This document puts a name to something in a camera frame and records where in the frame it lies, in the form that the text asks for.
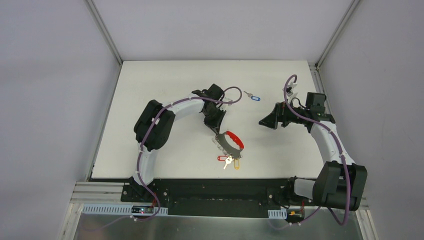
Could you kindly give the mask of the yellow tag key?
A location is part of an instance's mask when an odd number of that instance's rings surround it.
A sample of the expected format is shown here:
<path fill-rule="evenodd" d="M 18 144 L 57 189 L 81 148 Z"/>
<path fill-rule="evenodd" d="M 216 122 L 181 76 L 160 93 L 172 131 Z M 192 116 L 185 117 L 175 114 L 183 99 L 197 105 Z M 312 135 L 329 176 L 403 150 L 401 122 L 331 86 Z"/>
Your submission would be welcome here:
<path fill-rule="evenodd" d="M 233 162 L 234 169 L 239 170 L 240 169 L 240 160 L 238 158 L 235 158 L 232 162 Z"/>

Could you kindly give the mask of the grey red keyring holder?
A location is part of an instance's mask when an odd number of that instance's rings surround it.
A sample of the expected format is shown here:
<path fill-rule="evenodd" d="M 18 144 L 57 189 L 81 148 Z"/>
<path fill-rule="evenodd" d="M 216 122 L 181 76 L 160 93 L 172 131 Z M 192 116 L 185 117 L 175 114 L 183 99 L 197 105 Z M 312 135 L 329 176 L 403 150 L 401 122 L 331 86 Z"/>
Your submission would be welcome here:
<path fill-rule="evenodd" d="M 218 133 L 212 141 L 226 156 L 232 156 L 234 159 L 242 158 L 242 151 L 245 146 L 235 133 L 229 130 Z"/>

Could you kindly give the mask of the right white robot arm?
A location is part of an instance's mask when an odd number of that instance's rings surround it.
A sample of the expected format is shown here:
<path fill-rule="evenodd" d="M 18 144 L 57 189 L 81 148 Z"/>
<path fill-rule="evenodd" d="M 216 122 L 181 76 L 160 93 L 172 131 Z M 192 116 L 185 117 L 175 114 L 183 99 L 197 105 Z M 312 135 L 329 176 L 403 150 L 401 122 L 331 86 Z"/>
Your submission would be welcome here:
<path fill-rule="evenodd" d="M 306 127 L 315 140 L 323 167 L 315 180 L 293 177 L 284 190 L 284 200 L 296 205 L 303 198 L 319 207 L 356 211 L 360 205 L 368 177 L 363 165 L 358 165 L 347 154 L 338 134 L 335 119 L 325 112 L 327 97 L 323 93 L 309 92 L 305 108 L 277 102 L 270 114 L 258 123 L 277 129 L 290 123 Z"/>

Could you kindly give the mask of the red tag key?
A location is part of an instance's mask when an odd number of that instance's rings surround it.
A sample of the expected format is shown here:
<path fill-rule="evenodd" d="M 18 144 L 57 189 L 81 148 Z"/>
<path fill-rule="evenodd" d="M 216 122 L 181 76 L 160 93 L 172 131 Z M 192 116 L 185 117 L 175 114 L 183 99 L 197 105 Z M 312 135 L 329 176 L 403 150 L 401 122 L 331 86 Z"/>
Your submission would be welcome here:
<path fill-rule="evenodd" d="M 233 157 L 231 155 L 226 156 L 226 155 L 220 155 L 217 157 L 217 160 L 220 162 L 224 162 L 224 166 L 223 169 L 225 170 L 227 168 L 228 165 L 230 165 L 233 162 Z"/>

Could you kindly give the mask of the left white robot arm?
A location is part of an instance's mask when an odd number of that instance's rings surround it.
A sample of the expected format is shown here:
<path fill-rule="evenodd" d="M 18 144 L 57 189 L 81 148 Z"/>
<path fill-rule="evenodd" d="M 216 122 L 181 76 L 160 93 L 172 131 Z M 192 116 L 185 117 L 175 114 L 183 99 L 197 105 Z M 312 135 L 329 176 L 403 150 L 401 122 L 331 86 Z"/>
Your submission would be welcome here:
<path fill-rule="evenodd" d="M 155 99 L 149 101 L 133 128 L 138 142 L 138 156 L 129 184 L 133 188 L 134 197 L 143 203 L 152 198 L 153 189 L 149 184 L 154 180 L 153 170 L 158 150 L 168 141 L 177 120 L 202 113 L 203 123 L 218 134 L 226 114 L 223 105 L 234 102 L 226 98 L 225 91 L 216 84 L 208 89 L 194 90 L 186 97 L 170 103 L 162 104 Z"/>

